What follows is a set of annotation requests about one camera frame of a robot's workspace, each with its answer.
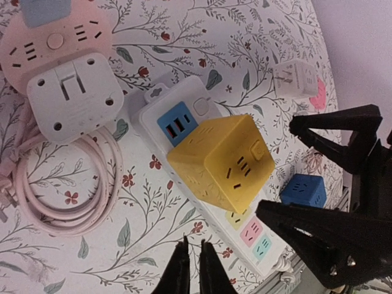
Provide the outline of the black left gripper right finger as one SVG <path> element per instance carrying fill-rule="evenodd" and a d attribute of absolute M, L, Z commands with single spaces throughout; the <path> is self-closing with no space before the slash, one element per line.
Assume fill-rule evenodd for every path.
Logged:
<path fill-rule="evenodd" d="M 219 260 L 214 246 L 205 240 L 200 253 L 200 293 L 237 294 Z"/>

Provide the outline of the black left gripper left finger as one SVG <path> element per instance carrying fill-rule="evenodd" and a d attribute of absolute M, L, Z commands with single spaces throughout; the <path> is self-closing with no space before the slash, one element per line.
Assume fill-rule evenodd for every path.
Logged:
<path fill-rule="evenodd" d="M 190 258 L 187 236 L 176 246 L 153 294 L 190 293 Z"/>

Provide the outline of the small pink plug adapter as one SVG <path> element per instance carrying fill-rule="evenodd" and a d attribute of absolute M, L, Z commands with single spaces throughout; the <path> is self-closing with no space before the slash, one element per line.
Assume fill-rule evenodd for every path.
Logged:
<path fill-rule="evenodd" d="M 317 77 L 317 81 L 318 93 L 316 96 L 310 97 L 309 102 L 316 110 L 323 110 L 326 107 L 326 88 L 320 77 Z"/>

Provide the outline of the dark blue cube socket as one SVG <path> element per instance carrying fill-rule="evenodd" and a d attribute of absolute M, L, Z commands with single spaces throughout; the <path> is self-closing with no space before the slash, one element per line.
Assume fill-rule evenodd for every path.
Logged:
<path fill-rule="evenodd" d="M 323 208 L 326 203 L 326 190 L 321 176 L 296 173 L 280 194 L 284 204 L 299 204 Z"/>

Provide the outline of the white cartoon cube socket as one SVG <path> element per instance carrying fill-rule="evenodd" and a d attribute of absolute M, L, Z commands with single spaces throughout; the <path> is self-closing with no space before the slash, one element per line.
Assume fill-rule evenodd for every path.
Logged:
<path fill-rule="evenodd" d="M 319 92 L 314 66 L 292 59 L 272 67 L 276 96 L 284 99 L 302 99 L 316 96 Z"/>

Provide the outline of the yellow cube socket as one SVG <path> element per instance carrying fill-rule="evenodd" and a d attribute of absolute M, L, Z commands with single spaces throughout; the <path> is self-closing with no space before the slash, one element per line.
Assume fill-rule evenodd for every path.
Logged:
<path fill-rule="evenodd" d="M 199 200 L 235 213 L 250 205 L 275 168 L 251 115 L 203 121 L 167 160 Z"/>

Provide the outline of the white power strip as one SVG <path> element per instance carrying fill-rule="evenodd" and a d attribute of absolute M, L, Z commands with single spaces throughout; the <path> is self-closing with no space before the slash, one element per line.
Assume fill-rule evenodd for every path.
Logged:
<path fill-rule="evenodd" d="M 275 163 L 252 117 L 223 116 L 196 76 L 158 83 L 144 99 L 133 128 L 219 238 L 268 276 L 285 243 L 255 214 Z"/>

